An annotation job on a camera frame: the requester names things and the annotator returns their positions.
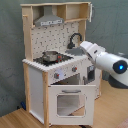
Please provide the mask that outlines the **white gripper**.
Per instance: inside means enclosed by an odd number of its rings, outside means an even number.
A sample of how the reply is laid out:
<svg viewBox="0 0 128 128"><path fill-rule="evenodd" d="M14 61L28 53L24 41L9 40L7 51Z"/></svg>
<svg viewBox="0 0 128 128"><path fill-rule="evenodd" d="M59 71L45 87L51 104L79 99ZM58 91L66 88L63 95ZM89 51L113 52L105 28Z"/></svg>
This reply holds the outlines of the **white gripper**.
<svg viewBox="0 0 128 128"><path fill-rule="evenodd" d="M89 60L93 64L97 64L103 61L106 55L105 49L96 43L83 41L80 44L80 48L84 51L84 53L88 56Z"/></svg>

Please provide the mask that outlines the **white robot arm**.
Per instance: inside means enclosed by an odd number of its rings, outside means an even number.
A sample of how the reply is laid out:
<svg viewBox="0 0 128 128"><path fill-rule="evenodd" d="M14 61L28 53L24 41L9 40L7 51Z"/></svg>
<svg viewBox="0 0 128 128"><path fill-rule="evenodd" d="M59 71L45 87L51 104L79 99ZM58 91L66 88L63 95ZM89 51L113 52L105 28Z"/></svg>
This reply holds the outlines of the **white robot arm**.
<svg viewBox="0 0 128 128"><path fill-rule="evenodd" d="M108 82L112 87L128 89L128 58L108 53L104 47L83 41L80 48L98 69L109 73Z"/></svg>

